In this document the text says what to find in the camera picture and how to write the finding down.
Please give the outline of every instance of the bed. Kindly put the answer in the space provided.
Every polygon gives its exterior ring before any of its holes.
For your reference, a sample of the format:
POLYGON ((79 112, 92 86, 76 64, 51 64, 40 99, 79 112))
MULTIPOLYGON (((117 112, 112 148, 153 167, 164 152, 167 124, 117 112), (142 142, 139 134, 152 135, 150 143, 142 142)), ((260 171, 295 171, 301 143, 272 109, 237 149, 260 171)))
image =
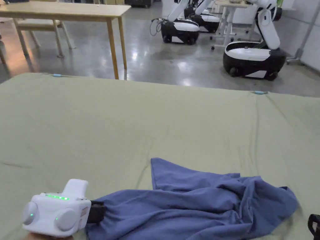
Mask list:
POLYGON ((151 189, 152 157, 289 186, 299 209, 262 239, 313 239, 319 98, 28 73, 0 85, 0 113, 2 240, 22 239, 24 205, 70 178, 89 199, 151 189))

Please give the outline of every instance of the caster wheel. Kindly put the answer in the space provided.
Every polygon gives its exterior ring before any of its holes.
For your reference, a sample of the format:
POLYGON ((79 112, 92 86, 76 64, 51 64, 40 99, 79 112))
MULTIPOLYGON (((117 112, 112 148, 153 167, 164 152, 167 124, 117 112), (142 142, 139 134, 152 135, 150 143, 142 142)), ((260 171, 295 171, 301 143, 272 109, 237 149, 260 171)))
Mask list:
POLYGON ((273 73, 269 73, 269 74, 266 76, 266 79, 267 79, 268 81, 274 81, 277 77, 278 77, 278 73, 277 73, 277 72, 273 72, 273 73))
POLYGON ((188 42, 187 42, 188 45, 193 45, 193 44, 195 44, 195 43, 196 43, 196 41, 195 41, 194 38, 189 38, 189 39, 188 39, 188 42))
POLYGON ((229 71, 229 74, 231 77, 236 77, 237 76, 237 73, 238 73, 238 69, 235 68, 235 67, 232 67, 229 71))
POLYGON ((163 37, 163 42, 164 42, 164 43, 171 43, 171 39, 168 38, 167 36, 164 36, 164 37, 163 37))

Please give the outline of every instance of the green light indicator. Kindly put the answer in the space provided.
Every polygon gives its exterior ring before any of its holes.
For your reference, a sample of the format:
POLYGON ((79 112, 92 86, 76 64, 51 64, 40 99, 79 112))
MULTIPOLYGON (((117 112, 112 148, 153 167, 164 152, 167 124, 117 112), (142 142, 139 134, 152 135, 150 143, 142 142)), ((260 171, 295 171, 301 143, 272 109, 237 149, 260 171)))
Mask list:
POLYGON ((52 197, 52 198, 58 198, 58 199, 62 199, 62 200, 70 200, 70 198, 67 197, 60 197, 60 196, 55 196, 55 195, 50 195, 50 194, 46 194, 46 197, 52 197))

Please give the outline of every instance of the wrinkled fabric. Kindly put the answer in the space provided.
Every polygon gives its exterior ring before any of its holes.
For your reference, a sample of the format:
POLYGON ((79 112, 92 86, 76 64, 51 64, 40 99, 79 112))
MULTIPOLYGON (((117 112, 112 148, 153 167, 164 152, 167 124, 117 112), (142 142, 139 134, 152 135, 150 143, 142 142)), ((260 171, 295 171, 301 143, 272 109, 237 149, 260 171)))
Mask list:
POLYGON ((241 240, 270 234, 298 206, 288 187, 239 173, 215 174, 151 159, 153 190, 122 190, 97 199, 107 207, 90 240, 241 240))

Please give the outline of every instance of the sheet clip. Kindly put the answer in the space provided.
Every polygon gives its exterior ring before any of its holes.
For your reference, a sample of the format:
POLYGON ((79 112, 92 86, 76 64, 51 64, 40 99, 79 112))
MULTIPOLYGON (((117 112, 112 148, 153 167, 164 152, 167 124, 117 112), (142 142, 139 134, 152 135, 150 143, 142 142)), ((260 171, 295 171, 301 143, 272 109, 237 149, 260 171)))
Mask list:
POLYGON ((253 93, 257 95, 268 94, 268 92, 263 92, 263 91, 253 91, 253 93))

